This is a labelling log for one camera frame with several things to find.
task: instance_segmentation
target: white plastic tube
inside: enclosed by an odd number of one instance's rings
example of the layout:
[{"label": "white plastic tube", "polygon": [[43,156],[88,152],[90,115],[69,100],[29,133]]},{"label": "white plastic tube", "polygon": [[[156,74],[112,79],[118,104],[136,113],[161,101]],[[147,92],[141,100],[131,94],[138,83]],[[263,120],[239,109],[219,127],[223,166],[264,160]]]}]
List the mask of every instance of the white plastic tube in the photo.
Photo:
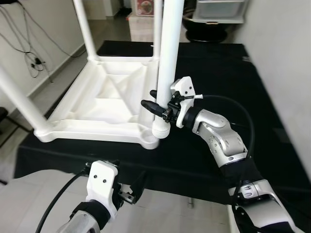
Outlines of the white plastic tube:
[{"label": "white plastic tube", "polygon": [[86,12],[84,10],[82,0],[73,0],[74,6],[76,8],[76,13],[78,16],[82,36],[87,50],[87,58],[93,61],[99,61],[99,56],[97,55],[91,30],[86,17]]},{"label": "white plastic tube", "polygon": [[39,110],[22,93],[2,66],[0,66],[0,88],[32,125],[36,133],[48,133],[52,130]]},{"label": "white plastic tube", "polygon": [[160,59],[163,0],[154,1],[154,60]]},{"label": "white plastic tube", "polygon": [[[164,1],[156,102],[165,108],[167,108],[167,103],[172,98],[170,87],[175,79],[183,8],[184,0]],[[162,118],[156,116],[152,126],[152,133],[157,138],[165,138],[169,135],[170,128],[169,123],[165,123]]]}]

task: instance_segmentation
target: floor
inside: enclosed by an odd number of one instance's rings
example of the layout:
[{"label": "floor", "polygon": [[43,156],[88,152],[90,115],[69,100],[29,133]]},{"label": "floor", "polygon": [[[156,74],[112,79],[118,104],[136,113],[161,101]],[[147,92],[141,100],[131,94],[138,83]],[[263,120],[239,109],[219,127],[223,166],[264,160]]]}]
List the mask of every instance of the floor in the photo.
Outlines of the floor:
[{"label": "floor", "polygon": [[[92,20],[89,22],[97,48],[104,40],[130,40],[128,22],[116,20]],[[74,80],[86,64],[86,54],[72,60],[68,66],[34,98],[35,105],[45,113]],[[19,115],[16,120],[31,128]],[[18,145],[27,133],[17,129],[0,149],[0,179],[9,181],[0,185],[0,232],[28,233],[35,228],[47,205],[72,175],[46,170],[12,180]],[[62,196],[52,210],[42,233],[55,232],[74,207],[86,197],[86,178],[77,180]],[[227,233],[229,232],[227,206],[194,200],[194,208],[187,206],[187,197],[145,190],[135,205],[125,204],[115,222],[109,223],[105,233]]]}]

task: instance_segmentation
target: black table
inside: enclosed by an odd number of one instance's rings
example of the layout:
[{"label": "black table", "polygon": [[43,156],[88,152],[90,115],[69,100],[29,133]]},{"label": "black table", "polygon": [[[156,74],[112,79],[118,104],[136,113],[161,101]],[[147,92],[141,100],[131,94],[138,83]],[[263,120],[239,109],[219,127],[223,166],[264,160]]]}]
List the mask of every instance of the black table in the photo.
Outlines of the black table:
[{"label": "black table", "polygon": [[[151,56],[151,43],[105,41],[99,55]],[[256,127],[255,161],[275,190],[309,213],[310,183],[290,143],[284,143],[284,128],[275,112],[256,68],[240,44],[180,44],[175,78],[191,76],[197,94],[231,97],[250,112]],[[230,103],[196,100],[196,106],[246,125],[244,115]],[[247,127],[233,127],[248,145]],[[229,204],[227,185],[209,152],[207,144],[187,129],[171,128],[169,137],[155,150],[138,144],[56,139],[41,143],[32,133],[18,150],[15,177],[43,170],[58,169],[77,173],[95,160],[121,162],[120,182],[131,184],[144,170],[149,174],[147,188],[188,197]],[[295,223],[305,232],[309,221],[284,202]]]}]

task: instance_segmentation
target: black tablecloth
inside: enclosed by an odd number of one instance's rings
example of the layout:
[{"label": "black tablecloth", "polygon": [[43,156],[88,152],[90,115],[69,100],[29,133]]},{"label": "black tablecloth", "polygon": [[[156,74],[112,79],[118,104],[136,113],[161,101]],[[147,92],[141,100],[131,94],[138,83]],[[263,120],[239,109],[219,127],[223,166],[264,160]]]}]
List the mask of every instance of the black tablecloth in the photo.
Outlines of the black tablecloth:
[{"label": "black tablecloth", "polygon": [[[151,43],[105,41],[99,55],[151,56]],[[240,44],[180,44],[175,78],[191,76],[197,94],[231,97],[250,112],[256,127],[255,162],[264,178],[296,207],[309,213],[310,183],[275,112],[256,68]],[[242,125],[233,127],[248,145],[244,115],[220,100],[196,100],[196,106]],[[15,177],[42,169],[78,172],[95,160],[121,161],[120,182],[131,184],[141,171],[149,174],[147,188],[229,204],[227,186],[207,144],[187,129],[172,127],[169,137],[155,150],[138,144],[56,139],[41,143],[29,134],[21,143]],[[309,221],[287,205],[296,224],[310,231]]]}]

